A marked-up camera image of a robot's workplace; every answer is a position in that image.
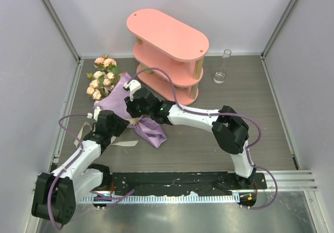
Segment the cream ribbon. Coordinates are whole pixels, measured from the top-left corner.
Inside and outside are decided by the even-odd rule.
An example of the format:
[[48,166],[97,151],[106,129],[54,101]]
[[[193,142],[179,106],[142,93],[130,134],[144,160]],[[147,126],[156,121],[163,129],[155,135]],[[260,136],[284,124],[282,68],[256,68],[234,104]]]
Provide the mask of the cream ribbon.
[[[130,122],[130,125],[138,125],[139,124],[139,121],[142,119],[142,117],[140,118],[131,118],[131,119],[127,119],[129,122]],[[77,147],[79,145],[79,140],[82,138],[82,134],[83,134],[83,131],[84,131],[84,128],[85,127],[88,127],[90,129],[92,129],[92,126],[90,125],[90,123],[88,122],[85,122],[78,135],[77,135],[77,138],[75,141],[74,141],[74,145]],[[135,140],[135,141],[123,141],[123,142],[116,142],[114,143],[115,139],[111,139],[111,145],[115,145],[115,146],[121,146],[121,147],[133,147],[133,146],[136,146],[137,143],[138,143],[138,140]]]

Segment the purple wrapping paper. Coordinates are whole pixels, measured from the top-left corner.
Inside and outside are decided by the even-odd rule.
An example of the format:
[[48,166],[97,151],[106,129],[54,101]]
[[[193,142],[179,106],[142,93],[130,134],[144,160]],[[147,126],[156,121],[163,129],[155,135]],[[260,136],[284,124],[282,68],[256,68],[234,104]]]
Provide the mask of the purple wrapping paper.
[[133,118],[128,113],[136,109],[135,102],[129,99],[129,91],[124,89],[124,85],[130,79],[131,76],[128,73],[124,74],[112,92],[101,101],[95,102],[93,107],[99,107],[102,110],[111,110],[122,119],[128,120],[130,122],[128,128],[133,129],[137,135],[155,148],[159,148],[167,140],[167,136],[161,125],[142,114],[137,118]]

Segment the pink flower bouquet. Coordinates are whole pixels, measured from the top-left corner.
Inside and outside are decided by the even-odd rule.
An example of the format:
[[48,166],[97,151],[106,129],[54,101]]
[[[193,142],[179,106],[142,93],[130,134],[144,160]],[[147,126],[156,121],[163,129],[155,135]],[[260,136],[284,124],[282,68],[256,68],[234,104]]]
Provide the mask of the pink flower bouquet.
[[97,104],[110,95],[121,75],[116,60],[106,54],[96,58],[93,65],[96,71],[87,73],[90,83],[86,93]]

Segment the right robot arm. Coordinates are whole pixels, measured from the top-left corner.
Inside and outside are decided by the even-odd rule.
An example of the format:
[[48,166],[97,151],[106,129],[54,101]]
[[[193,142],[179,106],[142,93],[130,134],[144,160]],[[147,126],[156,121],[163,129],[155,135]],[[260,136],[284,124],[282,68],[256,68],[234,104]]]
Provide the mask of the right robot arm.
[[228,106],[220,110],[178,107],[173,101],[162,101],[147,88],[141,88],[125,98],[126,111],[132,118],[149,117],[159,124],[186,125],[212,133],[218,146],[230,154],[236,184],[243,189],[255,182],[256,168],[249,162],[249,126]]

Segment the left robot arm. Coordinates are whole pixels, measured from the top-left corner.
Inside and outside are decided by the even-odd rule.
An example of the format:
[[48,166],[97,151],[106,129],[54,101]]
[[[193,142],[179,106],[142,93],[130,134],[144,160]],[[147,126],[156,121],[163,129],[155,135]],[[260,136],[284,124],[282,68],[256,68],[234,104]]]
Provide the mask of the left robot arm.
[[77,150],[60,167],[41,173],[35,184],[31,214],[49,220],[56,230],[62,230],[71,220],[76,203],[87,193],[110,187],[108,168],[94,169],[90,165],[130,124],[111,110],[96,108],[83,116],[95,121],[91,131],[83,139],[75,135]]

